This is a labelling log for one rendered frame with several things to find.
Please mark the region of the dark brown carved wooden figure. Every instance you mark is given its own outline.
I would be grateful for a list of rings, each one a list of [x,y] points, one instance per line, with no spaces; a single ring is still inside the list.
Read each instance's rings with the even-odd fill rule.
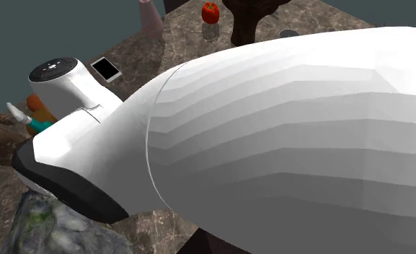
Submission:
[[[274,13],[279,6],[291,0],[222,0],[224,6],[234,16],[231,43],[236,46],[255,42],[258,22]]]

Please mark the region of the white phone with black screen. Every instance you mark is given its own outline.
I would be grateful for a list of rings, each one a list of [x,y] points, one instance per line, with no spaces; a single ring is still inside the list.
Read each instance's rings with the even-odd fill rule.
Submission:
[[[122,75],[122,72],[104,56],[92,62],[90,66],[108,83]]]

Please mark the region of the pink vase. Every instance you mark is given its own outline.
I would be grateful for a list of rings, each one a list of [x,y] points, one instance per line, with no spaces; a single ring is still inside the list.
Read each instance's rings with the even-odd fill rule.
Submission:
[[[138,0],[141,15],[142,30],[149,39],[160,39],[163,33],[163,23],[152,0]]]

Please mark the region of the orange rounded object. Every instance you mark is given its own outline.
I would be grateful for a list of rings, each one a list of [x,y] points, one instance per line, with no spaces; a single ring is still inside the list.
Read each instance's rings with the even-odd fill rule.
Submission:
[[[50,113],[50,111],[44,106],[40,98],[36,95],[30,95],[27,98],[27,106],[32,111],[30,116],[39,122],[48,121],[55,123],[58,120]]]

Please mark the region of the grey mossy rock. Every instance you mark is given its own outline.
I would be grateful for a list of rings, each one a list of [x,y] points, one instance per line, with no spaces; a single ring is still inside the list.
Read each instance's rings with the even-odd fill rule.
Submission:
[[[22,194],[0,254],[133,254],[132,245],[60,201]]]

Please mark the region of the brown rough wooden object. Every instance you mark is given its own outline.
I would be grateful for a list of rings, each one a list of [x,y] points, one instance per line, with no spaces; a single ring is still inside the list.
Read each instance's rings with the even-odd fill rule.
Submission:
[[[18,123],[11,113],[0,113],[0,165],[11,166],[16,148],[30,138],[25,125]]]

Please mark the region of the teal-handled tool with white tip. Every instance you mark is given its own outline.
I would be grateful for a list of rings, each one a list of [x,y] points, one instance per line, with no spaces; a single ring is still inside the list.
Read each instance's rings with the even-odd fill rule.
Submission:
[[[25,115],[21,110],[16,108],[13,104],[10,102],[6,103],[6,106],[9,110],[9,112],[14,116],[14,118],[20,122],[28,125],[30,128],[34,129],[38,133],[44,131],[45,129],[51,127],[53,124],[50,121],[44,121],[40,122],[35,120],[34,118]]]

